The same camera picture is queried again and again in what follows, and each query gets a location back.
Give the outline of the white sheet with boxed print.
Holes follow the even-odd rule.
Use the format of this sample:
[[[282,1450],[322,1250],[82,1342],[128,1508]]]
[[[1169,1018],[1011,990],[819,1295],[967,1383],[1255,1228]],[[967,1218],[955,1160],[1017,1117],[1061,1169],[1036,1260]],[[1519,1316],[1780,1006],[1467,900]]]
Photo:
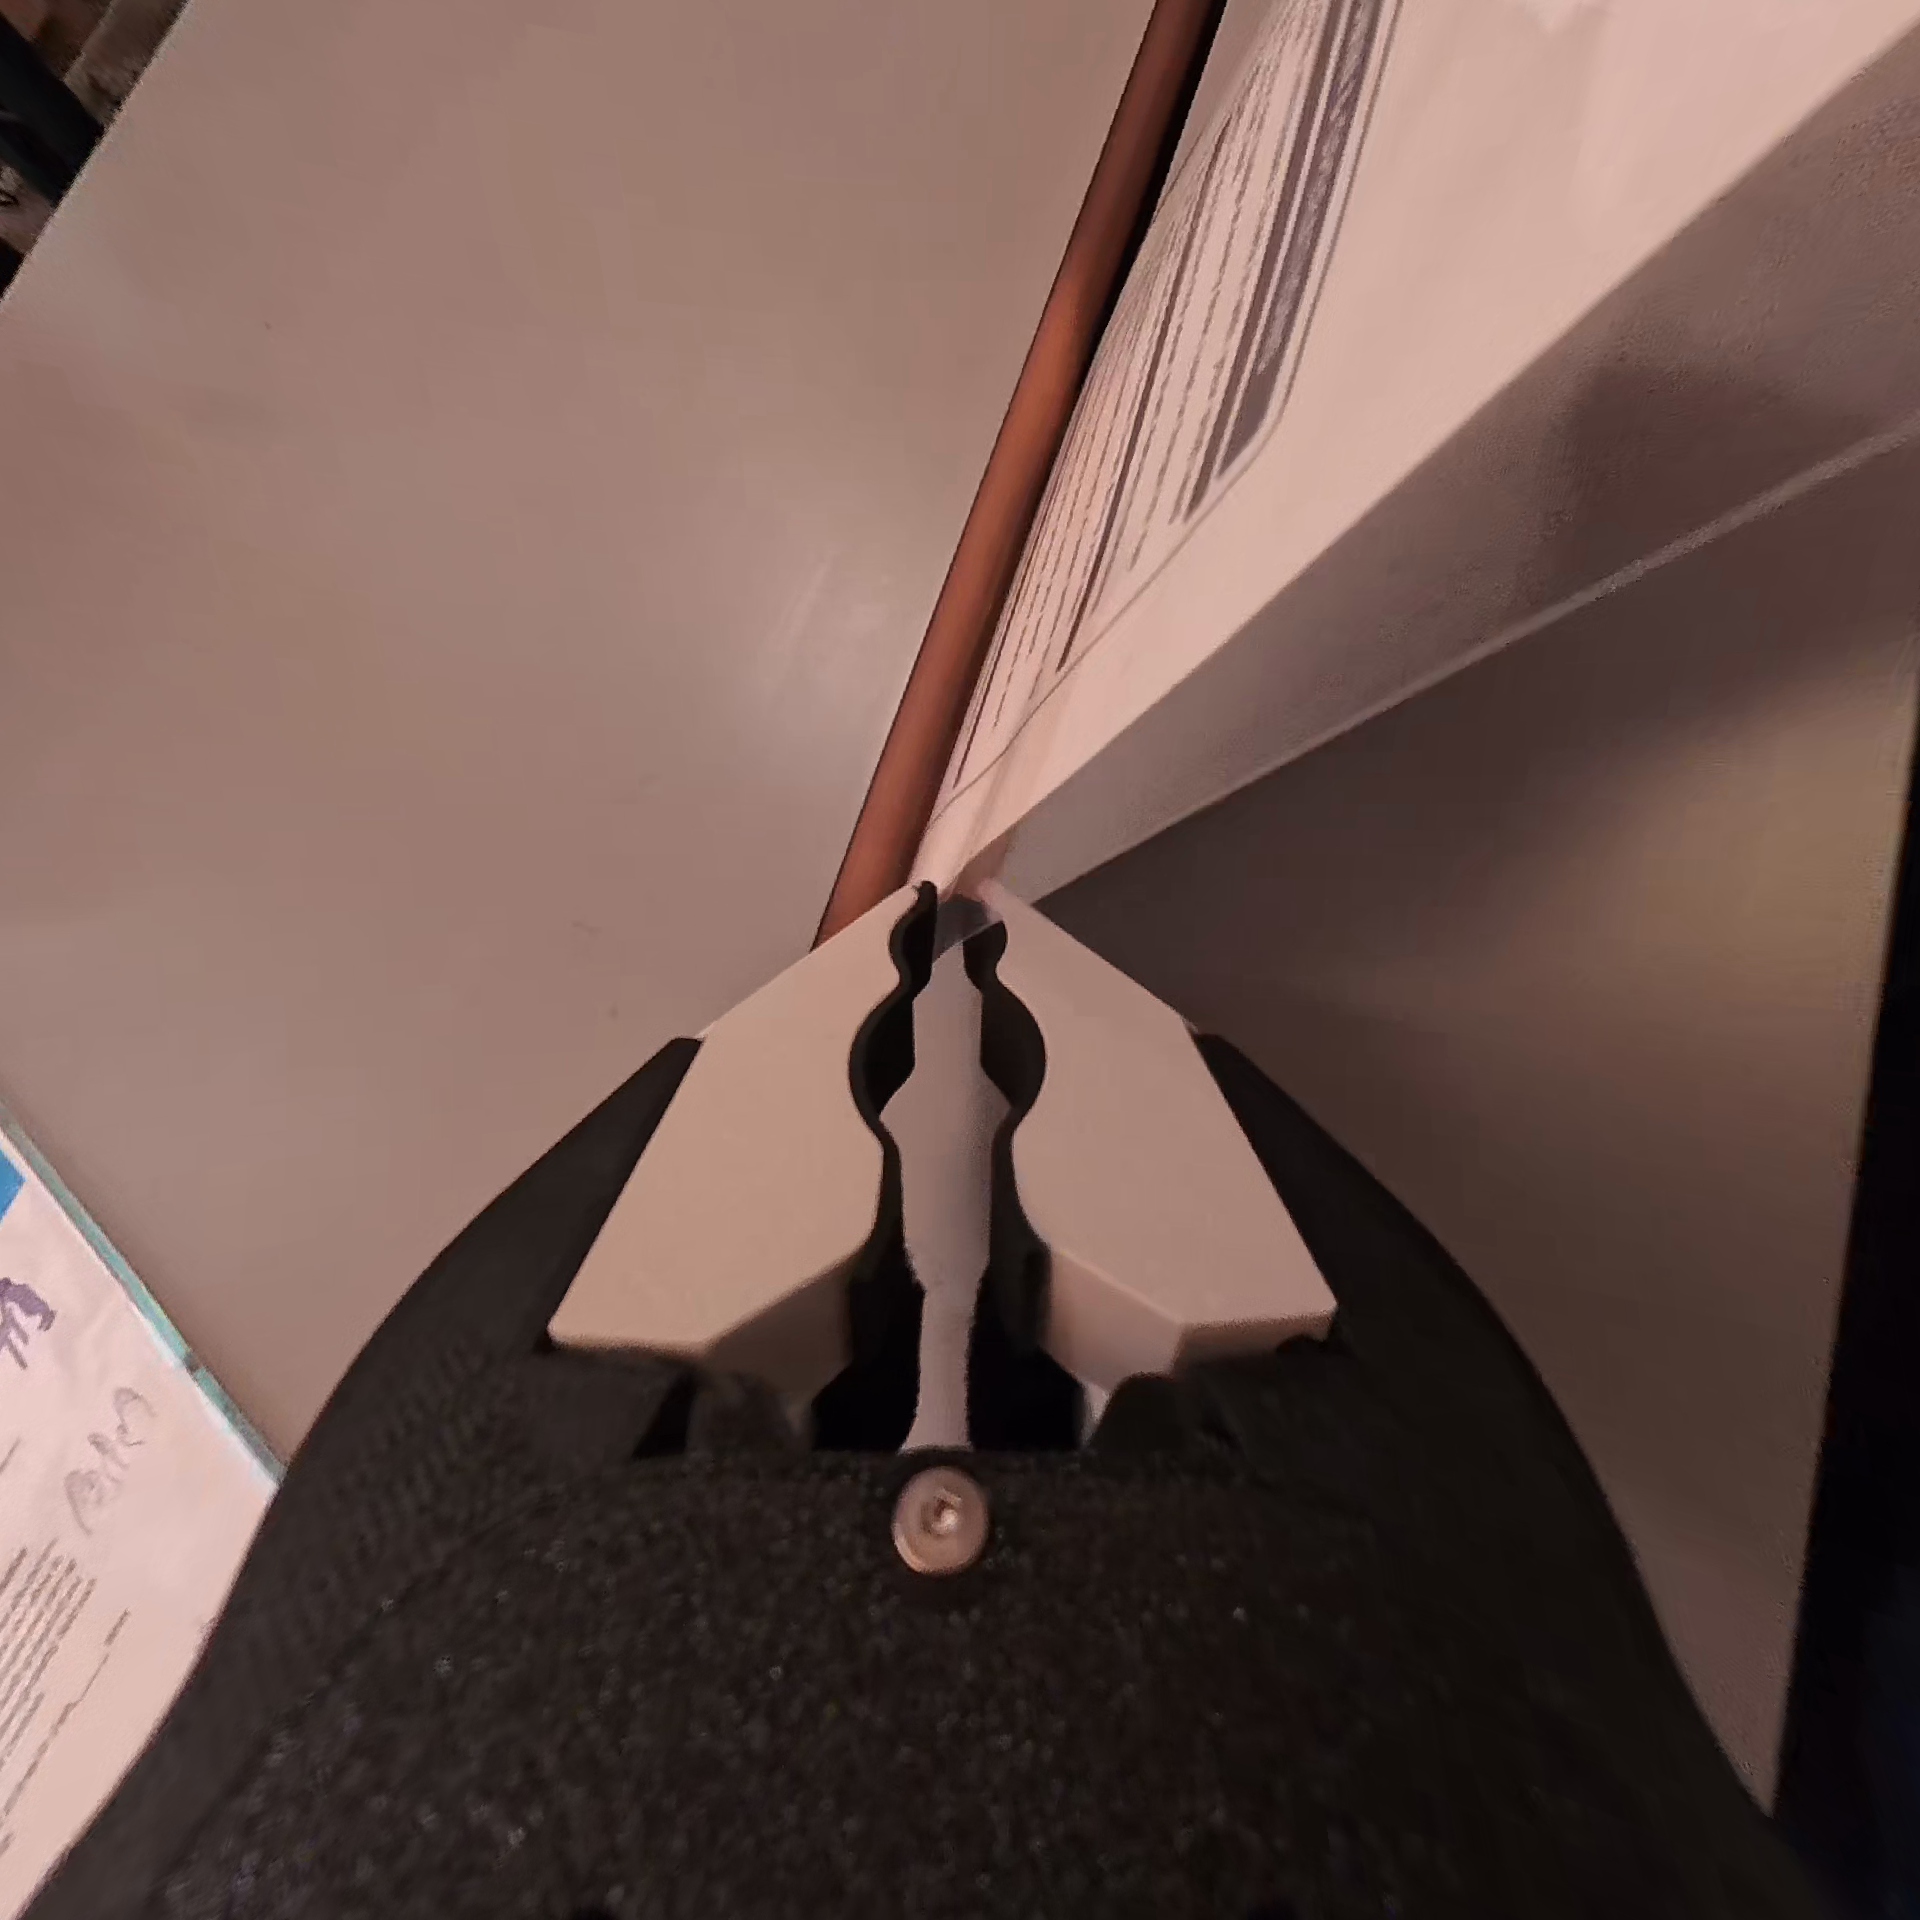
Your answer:
[[[915,850],[1259,1056],[1618,1477],[1811,1474],[1916,722],[1916,3],[1274,3]]]

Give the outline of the white sheet with blue square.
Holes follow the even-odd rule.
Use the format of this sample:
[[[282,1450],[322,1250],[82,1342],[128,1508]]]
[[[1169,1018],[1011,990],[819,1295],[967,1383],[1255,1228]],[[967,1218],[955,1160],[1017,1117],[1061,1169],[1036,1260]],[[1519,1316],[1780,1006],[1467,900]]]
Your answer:
[[[103,1228],[2,1117],[2,1914],[197,1664],[282,1463]]]

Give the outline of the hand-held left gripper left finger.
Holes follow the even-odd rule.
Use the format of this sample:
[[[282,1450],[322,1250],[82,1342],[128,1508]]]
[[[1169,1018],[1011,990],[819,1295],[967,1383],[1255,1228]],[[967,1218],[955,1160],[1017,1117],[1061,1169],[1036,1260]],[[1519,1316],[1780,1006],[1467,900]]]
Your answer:
[[[886,1339],[914,999],[940,895],[909,882],[694,1039],[545,1336],[739,1376],[808,1410]]]

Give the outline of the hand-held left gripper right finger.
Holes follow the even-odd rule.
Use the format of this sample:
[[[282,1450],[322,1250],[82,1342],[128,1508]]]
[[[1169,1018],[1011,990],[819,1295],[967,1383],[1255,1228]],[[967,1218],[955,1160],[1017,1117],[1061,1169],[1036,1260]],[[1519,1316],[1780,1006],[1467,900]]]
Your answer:
[[[1207,1066],[1147,988],[983,883],[964,942],[990,1147],[982,1303],[1110,1393],[1328,1337],[1335,1300]]]

